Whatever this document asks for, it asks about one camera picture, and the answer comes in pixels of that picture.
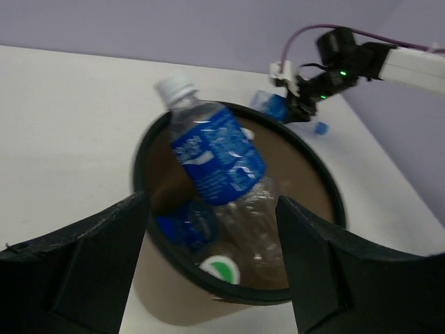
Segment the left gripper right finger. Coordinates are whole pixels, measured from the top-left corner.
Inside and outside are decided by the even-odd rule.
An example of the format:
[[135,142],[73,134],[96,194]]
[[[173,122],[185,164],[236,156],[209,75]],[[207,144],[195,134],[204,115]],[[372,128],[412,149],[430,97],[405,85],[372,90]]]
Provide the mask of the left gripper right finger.
[[284,196],[276,216],[299,333],[444,332],[443,254],[375,244]]

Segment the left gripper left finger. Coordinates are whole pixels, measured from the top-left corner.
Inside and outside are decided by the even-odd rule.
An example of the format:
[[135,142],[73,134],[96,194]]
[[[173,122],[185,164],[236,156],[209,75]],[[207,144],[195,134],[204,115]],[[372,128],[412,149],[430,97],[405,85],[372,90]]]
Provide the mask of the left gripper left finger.
[[118,333],[148,220],[138,192],[1,251],[2,333]]

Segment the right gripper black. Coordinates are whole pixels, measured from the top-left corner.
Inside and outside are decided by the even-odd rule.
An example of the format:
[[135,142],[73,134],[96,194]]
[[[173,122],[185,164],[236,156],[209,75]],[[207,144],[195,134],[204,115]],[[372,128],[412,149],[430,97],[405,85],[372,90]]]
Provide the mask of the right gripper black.
[[311,121],[316,115],[316,104],[319,101],[342,93],[356,86],[357,82],[358,76],[346,70],[325,70],[311,79],[305,79],[298,74],[296,76],[298,96],[290,90],[286,91],[283,123]]

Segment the blue label bottle top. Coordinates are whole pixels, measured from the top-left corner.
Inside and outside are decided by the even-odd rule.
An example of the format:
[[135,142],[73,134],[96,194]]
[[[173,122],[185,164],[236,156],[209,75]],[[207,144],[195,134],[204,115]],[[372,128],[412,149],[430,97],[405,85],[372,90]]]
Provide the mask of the blue label bottle top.
[[[270,116],[282,124],[286,124],[285,117],[291,115],[290,111],[285,107],[284,97],[263,90],[258,90],[253,95],[249,107]],[[319,136],[326,135],[329,130],[329,125],[321,122],[316,116],[310,117],[307,122],[292,120],[289,124],[290,128],[298,132],[306,132]]]

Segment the blue label bottle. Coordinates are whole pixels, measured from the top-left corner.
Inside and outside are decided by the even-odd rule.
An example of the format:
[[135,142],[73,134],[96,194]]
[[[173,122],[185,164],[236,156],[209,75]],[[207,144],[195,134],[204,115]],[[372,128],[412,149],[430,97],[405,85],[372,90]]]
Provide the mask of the blue label bottle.
[[227,106],[203,100],[195,84],[174,73],[154,86],[171,113],[170,147],[198,195],[211,206],[277,200],[266,164]]
[[219,235],[218,219],[212,208],[200,200],[188,201],[155,221],[175,246],[196,252],[214,242]]
[[[263,90],[258,90],[253,95],[249,107],[270,116],[282,124],[286,124],[285,117],[291,115],[290,111],[285,107],[284,97]],[[306,132],[319,136],[326,135],[329,130],[329,125],[321,122],[316,116],[310,117],[307,122],[292,120],[289,124],[290,128],[298,132]]]

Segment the green label bottle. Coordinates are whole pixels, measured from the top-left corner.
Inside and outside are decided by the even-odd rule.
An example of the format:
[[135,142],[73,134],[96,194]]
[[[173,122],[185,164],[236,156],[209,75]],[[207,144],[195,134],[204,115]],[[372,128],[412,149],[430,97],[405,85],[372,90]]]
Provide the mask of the green label bottle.
[[195,256],[195,264],[211,276],[232,285],[241,283],[243,260],[233,244],[215,241]]

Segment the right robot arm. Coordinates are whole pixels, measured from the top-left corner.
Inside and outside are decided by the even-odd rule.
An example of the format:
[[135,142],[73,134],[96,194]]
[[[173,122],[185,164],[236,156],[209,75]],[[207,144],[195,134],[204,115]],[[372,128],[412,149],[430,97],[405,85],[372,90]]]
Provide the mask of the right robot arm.
[[279,65],[286,86],[285,123],[309,122],[319,102],[356,86],[361,78],[444,93],[444,50],[377,37],[359,45],[356,34],[337,26],[318,38],[323,71],[311,79],[293,74],[287,62]]

